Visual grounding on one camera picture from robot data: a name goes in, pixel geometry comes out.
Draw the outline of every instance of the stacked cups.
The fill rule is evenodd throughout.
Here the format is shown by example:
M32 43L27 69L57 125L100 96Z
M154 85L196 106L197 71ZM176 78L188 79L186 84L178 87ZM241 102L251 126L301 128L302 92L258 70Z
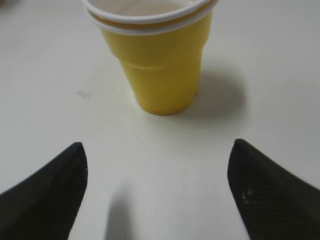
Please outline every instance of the stacked cups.
M198 0L173 11L134 16L101 7L107 3L117 10L115 5L121 1L128 2L83 0L87 15L120 60L142 108L156 115L186 109L198 92L203 47L217 0Z

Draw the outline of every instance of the yellow cup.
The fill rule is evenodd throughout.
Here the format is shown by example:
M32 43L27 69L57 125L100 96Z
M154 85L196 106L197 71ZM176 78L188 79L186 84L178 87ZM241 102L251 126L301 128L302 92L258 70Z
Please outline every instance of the yellow cup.
M214 4L206 1L187 15L147 24L114 22L89 10L147 112L172 115L193 102Z

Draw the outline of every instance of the cup base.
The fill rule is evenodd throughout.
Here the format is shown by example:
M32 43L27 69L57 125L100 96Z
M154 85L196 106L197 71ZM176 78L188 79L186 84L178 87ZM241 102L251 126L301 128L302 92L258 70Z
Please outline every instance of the cup base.
M178 114L178 113L186 110L187 108L189 108L192 105L192 103L194 102L196 95L197 94L195 94L194 97L184 105L181 105L179 107L172 108L172 109L165 109L165 110L164 109L162 109L162 110L155 109L155 108L152 108L149 106L142 105L137 99L136 99L136 101L144 111L146 111L150 114L157 115L157 116L170 116L170 115Z

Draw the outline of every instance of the white cup rim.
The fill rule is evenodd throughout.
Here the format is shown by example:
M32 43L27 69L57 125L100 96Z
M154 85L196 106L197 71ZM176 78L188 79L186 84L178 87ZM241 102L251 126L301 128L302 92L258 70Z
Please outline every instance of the white cup rim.
M103 19L107 19L116 23L123 23L123 24L156 24L156 23L167 22L173 19L183 17L185 15L191 14L210 1L211 0L198 0L186 7L182 7L178 10L169 11L162 14L147 15L147 16L125 16L125 15L119 15L119 14L103 11L95 7L90 2L90 0L82 0L84 6L94 15L101 17Z

